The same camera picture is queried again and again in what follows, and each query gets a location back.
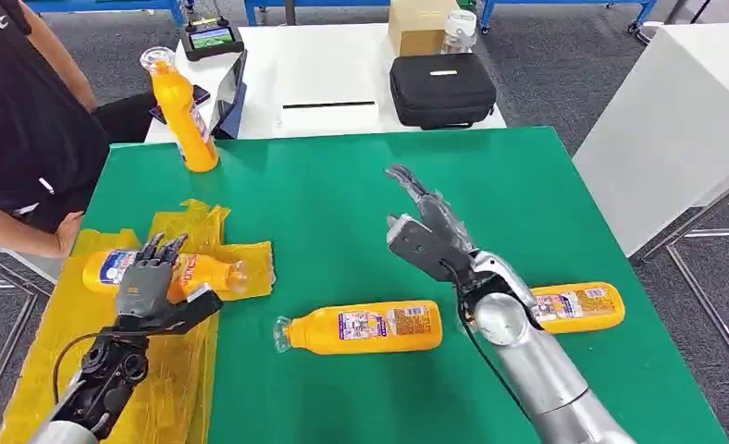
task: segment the yellow bottle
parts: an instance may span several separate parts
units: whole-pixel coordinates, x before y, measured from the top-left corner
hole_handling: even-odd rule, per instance
[[[443,331],[435,302],[375,302],[319,308],[299,319],[281,316],[274,338],[278,352],[413,352],[438,347]]]
[[[116,293],[122,275],[135,261],[136,253],[132,250],[114,250],[91,254],[82,274],[84,285],[92,291]],[[203,283],[208,283],[215,291],[241,292],[246,282],[242,262],[226,264],[205,254],[183,253],[179,255],[174,268],[169,299],[178,302]]]
[[[531,292],[538,302],[533,315],[549,333],[602,330],[624,320],[621,295],[604,282],[553,285]]]
[[[163,46],[150,48],[143,52],[141,62],[152,77],[154,98],[177,138],[185,166],[196,173],[214,168],[217,148],[193,101],[191,83],[174,65],[174,52]]]

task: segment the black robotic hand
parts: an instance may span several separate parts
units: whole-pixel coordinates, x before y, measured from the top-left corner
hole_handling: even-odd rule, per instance
[[[115,297],[114,325],[72,340],[59,354],[53,374],[57,406],[49,417],[49,425],[75,423],[97,439],[107,438],[133,390],[147,377],[147,337],[187,333],[223,306],[208,285],[189,295],[186,302],[174,305],[168,301],[174,264],[187,235],[158,248],[162,239],[162,234],[152,237],[125,271]],[[95,342],[60,401],[59,364],[73,345],[90,338],[95,338]]]

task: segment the black shirt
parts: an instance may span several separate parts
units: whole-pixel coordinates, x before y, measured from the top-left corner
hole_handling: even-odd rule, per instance
[[[0,0],[0,209],[39,204],[33,225],[51,230],[86,208],[108,143],[30,33],[19,1]]]

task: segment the robotic hand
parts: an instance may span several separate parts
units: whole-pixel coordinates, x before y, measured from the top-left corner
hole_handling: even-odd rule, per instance
[[[474,320],[511,382],[506,388],[541,441],[634,443],[558,341],[534,319],[531,308],[537,302],[509,264],[477,249],[443,198],[427,192],[408,168],[393,165],[387,174],[408,191],[422,219],[388,216],[389,249],[436,281],[454,284],[459,316],[471,340],[468,324]]]
[[[148,241],[125,271],[114,299],[114,325],[72,340],[59,353],[53,374],[56,407],[30,444],[97,444],[106,439],[133,390],[147,376],[148,337],[183,335],[223,306],[206,285],[186,302],[174,305],[167,300],[179,248],[187,235],[158,249],[162,239],[158,234]],[[60,400],[59,364],[73,345],[90,338],[95,342]]]

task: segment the black zippered case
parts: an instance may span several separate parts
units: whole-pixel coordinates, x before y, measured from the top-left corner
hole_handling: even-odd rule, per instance
[[[495,85],[476,54],[397,57],[389,87],[400,123],[423,130],[469,128],[495,105]]]

